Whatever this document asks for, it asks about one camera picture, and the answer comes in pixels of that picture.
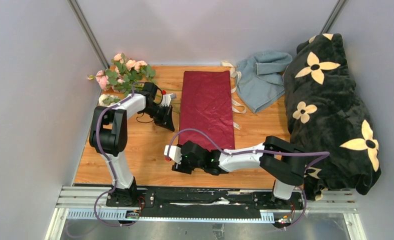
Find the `dark red wrapping paper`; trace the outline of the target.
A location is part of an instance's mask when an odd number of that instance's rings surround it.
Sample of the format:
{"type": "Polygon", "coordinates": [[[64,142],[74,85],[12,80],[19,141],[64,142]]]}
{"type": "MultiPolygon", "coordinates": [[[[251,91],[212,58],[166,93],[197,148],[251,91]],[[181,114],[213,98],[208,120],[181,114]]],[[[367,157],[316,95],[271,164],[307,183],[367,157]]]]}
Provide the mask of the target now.
{"type": "Polygon", "coordinates": [[[235,136],[228,71],[185,71],[179,129],[196,129],[221,149],[234,149],[235,136]]]}

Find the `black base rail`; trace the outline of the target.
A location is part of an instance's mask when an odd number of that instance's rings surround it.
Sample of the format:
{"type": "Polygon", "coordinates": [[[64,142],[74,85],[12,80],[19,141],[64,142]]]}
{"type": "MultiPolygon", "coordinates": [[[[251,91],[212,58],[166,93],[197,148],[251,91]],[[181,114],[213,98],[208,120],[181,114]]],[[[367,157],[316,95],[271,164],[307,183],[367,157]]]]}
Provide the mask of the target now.
{"type": "Polygon", "coordinates": [[[106,197],[107,207],[144,207],[141,215],[181,219],[256,219],[261,211],[302,210],[302,195],[274,198],[268,189],[141,186],[133,196],[116,190],[106,197]]]}

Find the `white rose stem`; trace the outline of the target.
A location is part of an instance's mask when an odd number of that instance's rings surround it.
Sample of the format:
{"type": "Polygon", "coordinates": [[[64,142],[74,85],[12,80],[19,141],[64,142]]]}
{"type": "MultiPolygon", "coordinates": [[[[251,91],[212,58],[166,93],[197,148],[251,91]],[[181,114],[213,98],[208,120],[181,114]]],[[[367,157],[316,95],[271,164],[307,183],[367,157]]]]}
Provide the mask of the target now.
{"type": "Polygon", "coordinates": [[[122,98],[120,98],[117,95],[113,94],[101,94],[100,97],[98,98],[98,106],[102,107],[109,107],[112,106],[118,102],[120,102],[122,98]]]}

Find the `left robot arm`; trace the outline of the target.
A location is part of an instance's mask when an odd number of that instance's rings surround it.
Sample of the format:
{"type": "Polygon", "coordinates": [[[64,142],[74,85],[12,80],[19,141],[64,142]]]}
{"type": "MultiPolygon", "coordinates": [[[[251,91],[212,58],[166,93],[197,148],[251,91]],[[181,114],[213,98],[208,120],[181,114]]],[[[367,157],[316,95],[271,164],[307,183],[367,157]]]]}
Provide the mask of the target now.
{"type": "Polygon", "coordinates": [[[156,126],[174,132],[171,102],[175,98],[174,93],[165,93],[154,83],[145,82],[141,90],[132,90],[120,101],[94,109],[89,144],[104,158],[110,172],[112,189],[107,194],[107,206],[131,207],[140,199],[125,154],[128,119],[147,114],[156,126]]]}

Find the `black flower-pattern blanket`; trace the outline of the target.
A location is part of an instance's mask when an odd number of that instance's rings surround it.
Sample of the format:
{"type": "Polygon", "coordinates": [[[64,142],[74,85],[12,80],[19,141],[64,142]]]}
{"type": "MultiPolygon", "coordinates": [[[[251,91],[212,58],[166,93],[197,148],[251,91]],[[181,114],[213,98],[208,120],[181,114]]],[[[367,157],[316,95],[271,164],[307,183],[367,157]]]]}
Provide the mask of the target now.
{"type": "Polygon", "coordinates": [[[325,191],[342,189],[366,195],[381,175],[379,142],[350,76],[342,36],[322,33],[299,44],[283,83],[290,142],[329,152],[317,163],[307,160],[306,197],[318,201],[325,191]]]}

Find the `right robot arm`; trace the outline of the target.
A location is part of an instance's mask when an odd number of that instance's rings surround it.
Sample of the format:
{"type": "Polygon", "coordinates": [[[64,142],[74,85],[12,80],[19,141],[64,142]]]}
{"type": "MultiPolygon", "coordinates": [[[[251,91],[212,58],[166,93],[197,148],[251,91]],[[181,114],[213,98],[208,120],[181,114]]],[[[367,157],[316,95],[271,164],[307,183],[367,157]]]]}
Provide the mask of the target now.
{"type": "Polygon", "coordinates": [[[312,153],[274,136],[241,149],[208,150],[189,140],[179,146],[166,145],[164,155],[174,161],[173,171],[185,174],[201,169],[218,176],[241,169],[261,168],[275,177],[270,201],[277,209],[286,207],[294,188],[304,183],[307,159],[313,157],[312,153]]]}

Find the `pink rose stem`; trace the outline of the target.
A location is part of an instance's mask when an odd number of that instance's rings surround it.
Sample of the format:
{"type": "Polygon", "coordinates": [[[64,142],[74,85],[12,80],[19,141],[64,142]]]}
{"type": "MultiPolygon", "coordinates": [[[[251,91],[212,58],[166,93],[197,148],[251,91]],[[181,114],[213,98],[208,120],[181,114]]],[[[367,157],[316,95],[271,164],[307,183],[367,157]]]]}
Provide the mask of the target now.
{"type": "Polygon", "coordinates": [[[120,74],[113,70],[100,70],[95,75],[88,75],[89,81],[95,81],[103,92],[113,91],[127,96],[132,92],[132,85],[143,78],[139,75],[120,74]]]}

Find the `blue towel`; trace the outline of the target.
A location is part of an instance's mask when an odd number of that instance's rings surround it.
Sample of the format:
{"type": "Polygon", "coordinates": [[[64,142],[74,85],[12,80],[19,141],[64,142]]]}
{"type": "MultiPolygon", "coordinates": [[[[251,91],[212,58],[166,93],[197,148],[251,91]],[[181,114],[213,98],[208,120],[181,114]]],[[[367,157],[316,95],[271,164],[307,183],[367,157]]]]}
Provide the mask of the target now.
{"type": "Polygon", "coordinates": [[[285,93],[283,73],[293,57],[287,52],[266,50],[239,61],[236,91],[249,110],[256,114],[285,93]]]}

